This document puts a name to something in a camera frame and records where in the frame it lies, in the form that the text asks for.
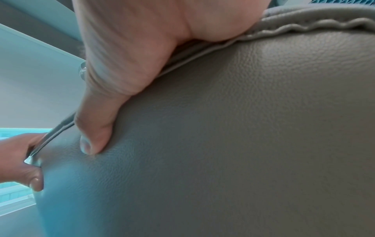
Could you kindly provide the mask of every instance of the skin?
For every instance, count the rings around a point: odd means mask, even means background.
[[[258,21],[270,0],[73,0],[86,48],[86,90],[76,113],[81,150],[94,155],[108,143],[120,107],[147,87],[178,45],[227,40]],[[29,185],[38,168],[23,160],[38,135],[0,143],[0,182]]]

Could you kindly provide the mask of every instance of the grey fabric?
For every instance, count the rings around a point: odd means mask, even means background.
[[[375,9],[273,8],[196,43],[85,156],[70,116],[33,152],[51,237],[375,235]]]

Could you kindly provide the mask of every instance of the window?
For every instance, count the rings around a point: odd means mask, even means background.
[[[0,140],[23,133],[44,133],[50,130],[39,128],[0,128]],[[29,187],[15,182],[0,184],[0,215],[18,209],[20,205],[24,207],[32,204],[34,204],[34,197]]]

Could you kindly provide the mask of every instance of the finger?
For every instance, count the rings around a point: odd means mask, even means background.
[[[80,147],[83,153],[94,155],[108,143],[113,123],[120,107],[130,98],[124,95],[105,95],[87,84],[75,124],[81,131]]]
[[[32,188],[35,192],[43,190],[43,174],[40,167],[26,163],[20,164],[12,171],[12,182]]]

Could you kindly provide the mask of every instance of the leather texture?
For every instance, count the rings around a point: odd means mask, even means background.
[[[85,156],[73,115],[34,150],[49,237],[375,236],[375,9],[277,7],[196,42]]]

